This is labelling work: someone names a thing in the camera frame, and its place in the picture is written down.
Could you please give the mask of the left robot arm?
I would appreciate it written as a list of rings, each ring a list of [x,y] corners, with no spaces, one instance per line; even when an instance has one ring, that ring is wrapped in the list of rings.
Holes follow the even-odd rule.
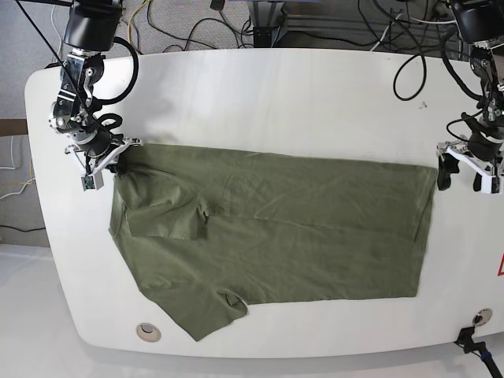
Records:
[[[465,163],[476,173],[472,188],[475,192],[497,195],[503,192],[503,2],[449,1],[457,27],[441,39],[443,64],[466,95],[476,101],[479,115],[462,113],[471,134],[456,136],[454,141],[439,143],[437,187],[445,191],[451,177]],[[471,70],[480,79],[482,93],[469,90],[454,71],[447,53],[447,40],[457,34],[472,47],[469,55]]]

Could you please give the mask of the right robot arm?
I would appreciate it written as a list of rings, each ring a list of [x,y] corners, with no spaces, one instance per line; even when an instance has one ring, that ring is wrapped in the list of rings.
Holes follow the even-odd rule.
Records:
[[[104,168],[114,174],[125,172],[126,163],[120,157],[131,142],[113,129],[122,125],[123,119],[115,113],[95,114],[104,106],[123,101],[136,84],[139,75],[139,57],[132,45],[116,36],[123,13],[122,1],[73,1],[64,35],[64,44],[72,50],[61,63],[61,88],[53,104],[50,126],[58,134],[67,135],[76,149],[84,155],[84,175],[90,176],[94,168]],[[125,47],[132,57],[132,77],[126,88],[116,97],[96,98],[95,84],[102,78],[104,52],[113,45]]]

